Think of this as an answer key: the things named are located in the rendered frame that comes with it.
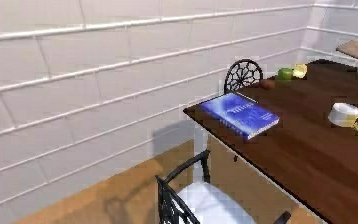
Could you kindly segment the black chair with round back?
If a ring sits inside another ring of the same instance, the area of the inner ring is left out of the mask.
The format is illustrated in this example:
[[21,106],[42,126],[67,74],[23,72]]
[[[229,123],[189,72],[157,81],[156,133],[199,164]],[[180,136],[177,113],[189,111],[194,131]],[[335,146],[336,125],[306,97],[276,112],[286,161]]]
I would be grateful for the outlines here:
[[263,70],[257,62],[251,59],[238,60],[227,71],[223,92],[229,93],[244,87],[253,86],[258,84],[263,77]]

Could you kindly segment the brown potato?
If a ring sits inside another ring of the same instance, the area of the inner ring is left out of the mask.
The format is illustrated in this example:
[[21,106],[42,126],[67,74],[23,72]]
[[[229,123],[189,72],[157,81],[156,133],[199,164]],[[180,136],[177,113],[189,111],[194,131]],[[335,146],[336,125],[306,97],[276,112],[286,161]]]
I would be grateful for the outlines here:
[[276,86],[276,83],[274,80],[269,80],[269,79],[263,79],[259,82],[259,85],[261,88],[265,89],[265,90],[270,90],[270,89],[274,89]]

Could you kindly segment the yellow apple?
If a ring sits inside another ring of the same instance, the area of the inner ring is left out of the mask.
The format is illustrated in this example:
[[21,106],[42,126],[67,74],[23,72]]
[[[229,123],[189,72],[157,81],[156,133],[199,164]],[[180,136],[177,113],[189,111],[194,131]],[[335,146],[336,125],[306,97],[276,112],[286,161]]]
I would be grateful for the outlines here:
[[296,64],[293,68],[293,76],[302,79],[307,74],[307,70],[306,64]]

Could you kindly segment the white bowl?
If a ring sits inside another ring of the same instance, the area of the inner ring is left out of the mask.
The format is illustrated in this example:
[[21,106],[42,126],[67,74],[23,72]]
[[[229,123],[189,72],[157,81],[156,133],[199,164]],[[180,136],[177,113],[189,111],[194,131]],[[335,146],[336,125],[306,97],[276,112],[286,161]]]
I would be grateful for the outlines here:
[[347,103],[334,103],[328,119],[337,126],[352,127],[358,119],[358,107]]

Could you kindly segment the black chair with white seat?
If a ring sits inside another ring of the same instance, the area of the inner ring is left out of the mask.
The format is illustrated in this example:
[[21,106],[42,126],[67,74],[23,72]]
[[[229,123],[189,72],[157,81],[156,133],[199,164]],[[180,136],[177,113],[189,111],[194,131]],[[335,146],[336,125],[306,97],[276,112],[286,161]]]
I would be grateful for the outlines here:
[[[206,149],[180,164],[165,179],[155,176],[159,224],[257,224],[242,206],[211,184],[209,155]],[[197,162],[202,166],[202,180],[175,191],[170,182]]]

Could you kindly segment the green apple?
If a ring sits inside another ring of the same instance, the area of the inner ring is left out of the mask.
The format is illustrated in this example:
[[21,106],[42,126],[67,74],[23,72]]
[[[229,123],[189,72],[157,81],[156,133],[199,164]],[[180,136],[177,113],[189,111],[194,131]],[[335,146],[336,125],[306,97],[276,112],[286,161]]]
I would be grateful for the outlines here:
[[291,68],[281,68],[278,70],[276,79],[280,81],[290,81],[293,77],[293,70]]

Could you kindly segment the brown wooden board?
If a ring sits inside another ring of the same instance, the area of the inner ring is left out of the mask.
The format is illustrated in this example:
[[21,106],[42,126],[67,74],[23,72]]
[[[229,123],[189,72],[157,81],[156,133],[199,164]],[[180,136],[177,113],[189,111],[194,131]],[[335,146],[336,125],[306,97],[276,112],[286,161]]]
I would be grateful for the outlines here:
[[336,50],[345,55],[358,59],[358,41],[350,40],[339,45]]

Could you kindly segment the dark brown wooden table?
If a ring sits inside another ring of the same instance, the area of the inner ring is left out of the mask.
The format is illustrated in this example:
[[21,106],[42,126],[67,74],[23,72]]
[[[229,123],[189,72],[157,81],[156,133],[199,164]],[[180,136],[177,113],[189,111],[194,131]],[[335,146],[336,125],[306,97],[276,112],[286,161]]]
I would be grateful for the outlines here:
[[279,123],[245,141],[198,104],[184,113],[328,224],[358,224],[358,134],[328,120],[336,102],[358,107],[356,69],[320,59],[304,79],[240,92]]

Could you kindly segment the blue book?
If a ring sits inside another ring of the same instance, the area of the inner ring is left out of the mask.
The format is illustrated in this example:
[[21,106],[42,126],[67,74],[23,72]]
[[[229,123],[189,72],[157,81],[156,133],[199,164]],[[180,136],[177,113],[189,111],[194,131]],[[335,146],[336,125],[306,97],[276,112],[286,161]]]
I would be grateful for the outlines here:
[[245,140],[267,131],[280,118],[245,96],[228,93],[202,102],[200,108],[241,135]]

